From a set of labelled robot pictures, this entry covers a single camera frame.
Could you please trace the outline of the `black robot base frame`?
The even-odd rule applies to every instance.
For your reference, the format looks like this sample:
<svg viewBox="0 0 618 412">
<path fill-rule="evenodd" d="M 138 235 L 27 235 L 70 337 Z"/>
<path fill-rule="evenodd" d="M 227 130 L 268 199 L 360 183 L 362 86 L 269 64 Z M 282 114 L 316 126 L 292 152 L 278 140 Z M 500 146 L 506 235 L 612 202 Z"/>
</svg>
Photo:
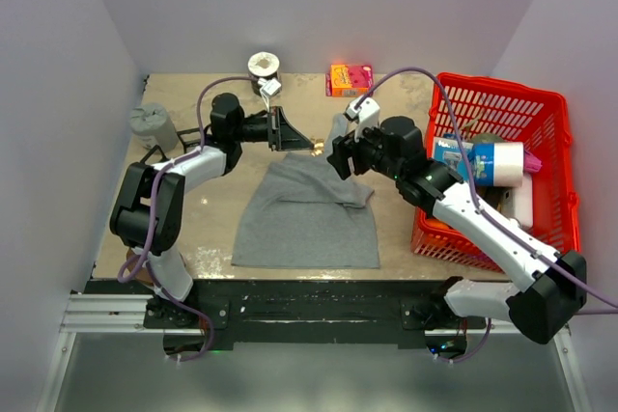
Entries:
<svg viewBox="0 0 618 412">
<path fill-rule="evenodd" d="M 148 300 L 144 324 L 163 329 L 164 349 L 196 350 L 191 329 L 214 334 L 212 349 L 237 343 L 365 343 L 423 348 L 436 329 L 481 329 L 438 302 L 440 281 L 199 280 L 183 310 L 161 296 Z"/>
</svg>

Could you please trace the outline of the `grey sleeveless shirt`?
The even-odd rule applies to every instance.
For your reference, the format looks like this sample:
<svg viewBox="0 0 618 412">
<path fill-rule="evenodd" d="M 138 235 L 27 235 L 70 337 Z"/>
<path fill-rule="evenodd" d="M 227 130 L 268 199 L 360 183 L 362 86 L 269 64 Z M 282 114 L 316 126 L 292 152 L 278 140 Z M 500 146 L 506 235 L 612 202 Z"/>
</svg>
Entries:
<svg viewBox="0 0 618 412">
<path fill-rule="evenodd" d="M 379 267 L 374 189 L 342 180 L 328 164 L 348 121 L 332 120 L 324 153 L 271 163 L 242 214 L 232 265 L 267 268 Z"/>
</svg>

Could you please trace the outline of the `orange maple leaf brooch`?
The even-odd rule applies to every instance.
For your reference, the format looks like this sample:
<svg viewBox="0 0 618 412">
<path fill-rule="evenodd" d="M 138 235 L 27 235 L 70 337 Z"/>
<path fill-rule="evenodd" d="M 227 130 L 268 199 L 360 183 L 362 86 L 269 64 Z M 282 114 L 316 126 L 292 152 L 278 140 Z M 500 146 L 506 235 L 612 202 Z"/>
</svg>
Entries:
<svg viewBox="0 0 618 412">
<path fill-rule="evenodd" d="M 310 151 L 311 156 L 320 156 L 324 153 L 324 139 L 312 140 L 312 149 Z"/>
</svg>

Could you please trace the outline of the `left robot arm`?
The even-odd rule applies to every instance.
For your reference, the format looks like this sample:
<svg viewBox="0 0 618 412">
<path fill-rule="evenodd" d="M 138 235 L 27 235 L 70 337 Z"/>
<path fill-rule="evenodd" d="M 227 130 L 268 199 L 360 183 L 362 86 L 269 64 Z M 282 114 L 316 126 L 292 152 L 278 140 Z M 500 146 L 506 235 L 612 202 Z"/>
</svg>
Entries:
<svg viewBox="0 0 618 412">
<path fill-rule="evenodd" d="M 133 268 L 128 270 L 125 263 L 118 280 L 128 282 L 146 269 L 157 294 L 169 299 L 165 314 L 179 327 L 193 325 L 200 315 L 200 304 L 188 296 L 193 279 L 176 245 L 185 194 L 231 173 L 244 143 L 265 143 L 272 151 L 314 148 L 288 122 L 282 107 L 247 116 L 231 93 L 212 100 L 210 131 L 196 148 L 179 157 L 154 165 L 130 164 L 110 217 L 111 233 L 137 254 Z"/>
</svg>

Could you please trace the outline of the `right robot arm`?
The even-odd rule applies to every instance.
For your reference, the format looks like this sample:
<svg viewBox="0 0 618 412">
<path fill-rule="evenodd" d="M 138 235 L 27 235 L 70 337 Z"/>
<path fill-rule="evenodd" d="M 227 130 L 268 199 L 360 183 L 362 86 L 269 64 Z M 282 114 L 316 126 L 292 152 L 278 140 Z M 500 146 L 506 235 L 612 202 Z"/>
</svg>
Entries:
<svg viewBox="0 0 618 412">
<path fill-rule="evenodd" d="M 546 344 L 585 305 L 584 256 L 545 244 L 480 200 L 455 170 L 428 157 L 412 119 L 391 117 L 339 136 L 327 161 L 341 179 L 369 170 L 392 179 L 407 203 L 464 235 L 509 277 L 502 284 L 448 279 L 427 305 L 430 322 L 450 328 L 464 317 L 494 318 Z"/>
</svg>

